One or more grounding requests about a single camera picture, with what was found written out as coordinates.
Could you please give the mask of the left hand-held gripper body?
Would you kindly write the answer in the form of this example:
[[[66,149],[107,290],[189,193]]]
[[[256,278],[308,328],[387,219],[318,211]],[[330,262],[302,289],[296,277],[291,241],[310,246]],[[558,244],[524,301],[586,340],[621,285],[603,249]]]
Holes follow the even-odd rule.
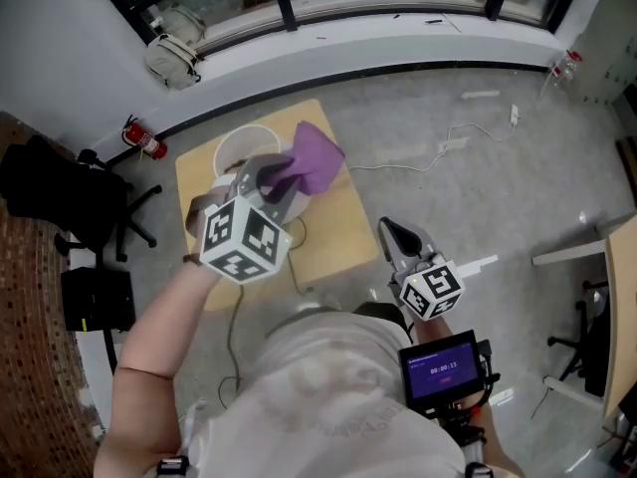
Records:
[[[213,193],[198,197],[204,214],[198,260],[234,283],[252,283],[279,272],[292,246],[283,223],[263,211],[263,196],[253,191],[220,204]]]

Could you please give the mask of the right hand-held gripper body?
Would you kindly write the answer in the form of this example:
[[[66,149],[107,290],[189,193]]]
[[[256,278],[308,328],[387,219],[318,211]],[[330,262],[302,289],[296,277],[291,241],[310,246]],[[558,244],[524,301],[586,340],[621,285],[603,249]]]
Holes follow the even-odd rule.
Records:
[[[465,285],[453,261],[440,252],[424,256],[391,258],[394,272],[390,291],[399,306],[421,321],[430,321],[451,311],[465,293]]]

